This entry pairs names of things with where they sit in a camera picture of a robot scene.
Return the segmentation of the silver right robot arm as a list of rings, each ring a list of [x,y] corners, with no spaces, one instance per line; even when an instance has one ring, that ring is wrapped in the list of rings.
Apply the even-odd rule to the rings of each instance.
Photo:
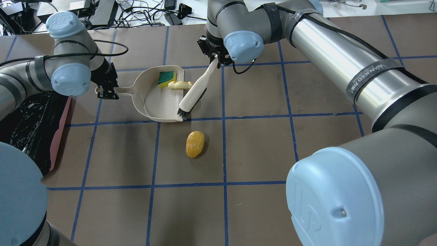
[[[209,0],[209,57],[253,62],[287,39],[372,120],[372,133],[321,149],[286,179],[292,224],[304,246],[417,246],[436,234],[436,85],[409,73],[323,18],[317,0]]]

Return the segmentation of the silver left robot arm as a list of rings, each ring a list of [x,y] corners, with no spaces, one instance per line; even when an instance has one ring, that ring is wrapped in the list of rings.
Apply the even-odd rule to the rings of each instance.
[[[86,93],[91,82],[98,97],[117,99],[117,73],[83,22],[72,12],[52,14],[46,22],[55,40],[53,56],[1,65],[1,119],[25,99],[41,92],[64,96]],[[1,245],[73,246],[74,242],[47,220],[48,191],[42,173],[23,151],[1,143]]]

